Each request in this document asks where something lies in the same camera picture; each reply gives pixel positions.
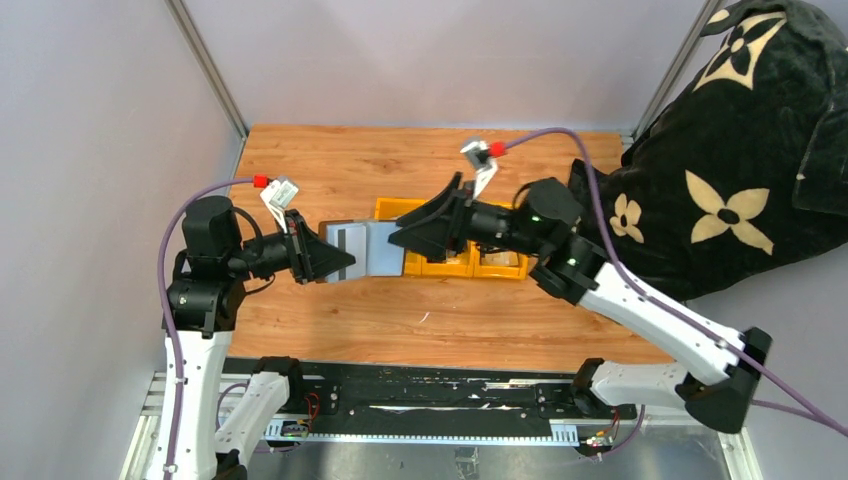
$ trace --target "wood grain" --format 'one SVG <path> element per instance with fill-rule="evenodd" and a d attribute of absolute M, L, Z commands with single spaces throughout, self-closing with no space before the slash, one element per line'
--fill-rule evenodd
<path fill-rule="evenodd" d="M 292 207 L 317 231 L 320 221 L 372 217 L 378 196 L 429 199 L 453 172 L 470 175 L 458 149 L 471 135 L 495 141 L 522 133 L 258 125 L 237 175 L 291 177 L 301 187 Z M 617 135 L 583 138 L 598 168 L 618 166 Z M 522 184 L 538 178 L 566 181 L 576 156 L 562 136 L 522 145 L 500 161 L 484 199 L 511 201 Z M 273 231 L 257 190 L 237 186 L 231 196 L 263 231 Z M 287 273 L 245 301 L 230 353 L 558 371 L 576 370 L 597 356 L 628 363 L 669 360 L 604 317 L 550 298 L 532 280 L 368 278 L 301 286 Z"/>

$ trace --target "black blanket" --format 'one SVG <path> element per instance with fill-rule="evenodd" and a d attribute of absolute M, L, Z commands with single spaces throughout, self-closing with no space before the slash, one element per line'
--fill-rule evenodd
<path fill-rule="evenodd" d="M 818 8 L 751 0 L 716 14 L 712 60 L 600 175 L 636 275 L 679 300 L 848 242 L 848 41 Z M 591 207 L 585 164 L 569 188 Z M 594 216 L 582 235 L 600 244 Z"/>

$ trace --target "yellow tray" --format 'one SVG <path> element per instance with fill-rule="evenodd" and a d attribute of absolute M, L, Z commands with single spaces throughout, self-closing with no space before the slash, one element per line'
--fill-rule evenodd
<path fill-rule="evenodd" d="M 377 198 L 374 218 L 377 220 L 394 220 L 397 217 L 424 205 L 426 200 L 417 198 Z M 508 203 L 498 203 L 510 208 Z M 417 253 L 406 252 L 403 262 L 403 274 L 412 276 L 435 277 L 466 277 L 466 278 L 510 278 L 523 280 L 527 278 L 528 258 L 517 255 L 517 266 L 484 265 L 474 242 L 468 242 L 465 251 L 445 263 L 430 263 Z"/>

